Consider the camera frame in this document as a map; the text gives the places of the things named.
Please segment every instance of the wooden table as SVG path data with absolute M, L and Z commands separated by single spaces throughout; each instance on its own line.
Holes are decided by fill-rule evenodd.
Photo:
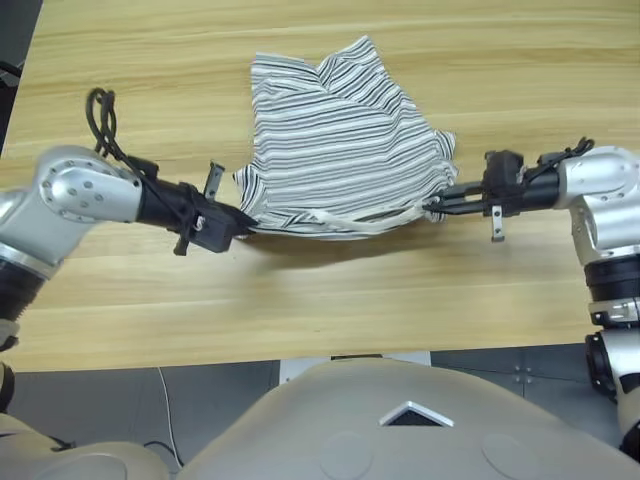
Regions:
M 462 181 L 483 153 L 542 152 L 590 135 L 640 149 L 634 0 L 47 0 L 0 163 L 90 146 L 83 103 L 118 93 L 120 143 L 171 181 L 251 159 L 256 51 L 319 62 L 369 34 L 395 80 L 458 134 Z M 237 195 L 227 180 L 221 197 Z M 595 330 L 565 212 L 418 223 L 370 241 L 259 237 L 223 255 L 142 225 L 87 236 L 21 319 L 20 371 L 580 342 Z

